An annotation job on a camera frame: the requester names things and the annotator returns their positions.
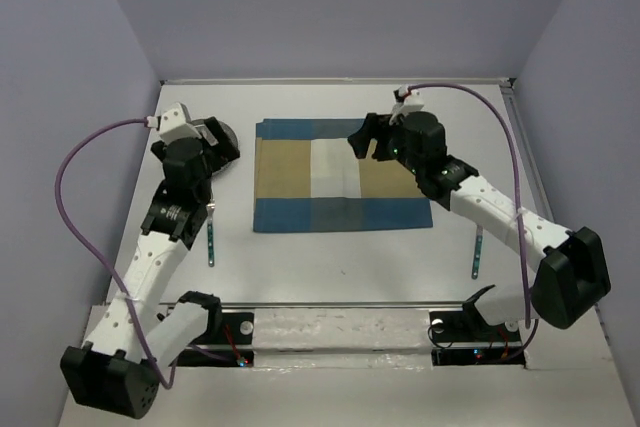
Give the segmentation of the fork with teal handle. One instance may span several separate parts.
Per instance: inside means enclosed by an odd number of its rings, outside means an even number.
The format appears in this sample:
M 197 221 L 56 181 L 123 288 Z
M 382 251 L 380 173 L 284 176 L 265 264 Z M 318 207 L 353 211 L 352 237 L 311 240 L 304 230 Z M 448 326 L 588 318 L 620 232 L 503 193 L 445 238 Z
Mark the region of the fork with teal handle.
M 214 234 L 214 213 L 215 213 L 215 201 L 211 200 L 206 207 L 206 232 L 207 232 L 207 256 L 208 266 L 213 268 L 215 266 L 215 234 Z

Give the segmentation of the blue beige checked placemat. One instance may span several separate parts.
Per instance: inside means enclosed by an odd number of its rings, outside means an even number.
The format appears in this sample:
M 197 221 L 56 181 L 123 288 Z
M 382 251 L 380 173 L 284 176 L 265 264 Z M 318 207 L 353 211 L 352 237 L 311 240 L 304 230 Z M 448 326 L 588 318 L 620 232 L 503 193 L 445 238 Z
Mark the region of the blue beige checked placemat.
M 253 229 L 263 234 L 430 228 L 431 205 L 396 162 L 357 159 L 359 119 L 265 119 L 256 126 Z

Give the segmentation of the spoon with teal handle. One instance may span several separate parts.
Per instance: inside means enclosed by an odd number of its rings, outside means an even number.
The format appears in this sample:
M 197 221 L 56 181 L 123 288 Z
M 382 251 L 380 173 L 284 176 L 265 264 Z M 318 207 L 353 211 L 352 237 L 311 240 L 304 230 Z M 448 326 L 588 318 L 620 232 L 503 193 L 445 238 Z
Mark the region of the spoon with teal handle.
M 476 226 L 474 250 L 472 258 L 471 278 L 476 280 L 479 277 L 479 269 L 481 264 L 481 255 L 484 239 L 484 229 L 480 226 Z

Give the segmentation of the grey reindeer plate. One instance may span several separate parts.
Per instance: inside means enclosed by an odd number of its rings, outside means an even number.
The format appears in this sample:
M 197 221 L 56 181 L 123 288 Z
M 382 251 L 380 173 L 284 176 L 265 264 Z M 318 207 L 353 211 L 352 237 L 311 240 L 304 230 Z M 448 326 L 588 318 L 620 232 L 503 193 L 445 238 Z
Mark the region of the grey reindeer plate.
M 212 174 L 218 176 L 240 158 L 238 138 L 231 127 L 214 117 L 205 125 L 216 140 L 212 147 L 211 164 Z

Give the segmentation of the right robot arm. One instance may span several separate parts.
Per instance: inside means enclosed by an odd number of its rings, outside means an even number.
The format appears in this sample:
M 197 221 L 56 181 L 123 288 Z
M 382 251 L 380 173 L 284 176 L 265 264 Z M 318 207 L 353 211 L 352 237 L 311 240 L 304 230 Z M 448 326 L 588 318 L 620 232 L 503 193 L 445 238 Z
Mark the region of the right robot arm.
M 516 207 L 475 168 L 448 153 L 445 128 L 435 115 L 414 112 L 392 121 L 370 113 L 348 142 L 359 159 L 399 162 L 426 198 L 524 254 L 525 284 L 489 285 L 464 302 L 460 326 L 468 337 L 482 339 L 496 325 L 526 317 L 567 329 L 610 292 L 600 236 Z

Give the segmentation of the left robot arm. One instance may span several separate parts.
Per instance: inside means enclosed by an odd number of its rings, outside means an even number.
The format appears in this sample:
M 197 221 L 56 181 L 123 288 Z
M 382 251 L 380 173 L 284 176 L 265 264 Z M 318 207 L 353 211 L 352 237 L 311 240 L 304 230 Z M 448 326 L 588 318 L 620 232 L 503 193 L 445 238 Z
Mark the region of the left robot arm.
M 215 117 L 193 121 L 176 108 L 142 120 L 156 131 L 151 146 L 163 178 L 140 228 L 111 303 L 79 347 L 68 347 L 60 368 L 75 402 L 141 419 L 160 389 L 171 389 L 179 355 L 194 340 L 221 330 L 218 297 L 188 291 L 164 319 L 158 305 L 209 218 L 212 177 L 240 156 L 232 129 Z

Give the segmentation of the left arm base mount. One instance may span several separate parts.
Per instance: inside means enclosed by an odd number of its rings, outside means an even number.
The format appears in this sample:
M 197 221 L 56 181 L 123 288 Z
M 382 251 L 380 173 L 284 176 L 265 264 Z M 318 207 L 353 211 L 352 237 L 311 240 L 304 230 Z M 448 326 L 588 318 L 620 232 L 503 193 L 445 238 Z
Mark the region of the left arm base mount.
M 207 330 L 178 356 L 178 367 L 250 368 L 254 364 L 254 313 L 224 311 L 217 330 Z

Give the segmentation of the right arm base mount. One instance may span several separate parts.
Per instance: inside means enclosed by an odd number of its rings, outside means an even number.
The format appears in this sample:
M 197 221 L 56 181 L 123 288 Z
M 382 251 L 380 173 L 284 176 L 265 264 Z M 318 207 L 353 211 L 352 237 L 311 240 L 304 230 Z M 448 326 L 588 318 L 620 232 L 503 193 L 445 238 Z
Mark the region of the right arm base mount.
M 474 293 L 458 310 L 429 314 L 427 336 L 435 367 L 526 365 L 519 327 L 511 332 L 505 324 L 490 326 L 475 308 L 481 296 L 493 288 L 490 285 Z

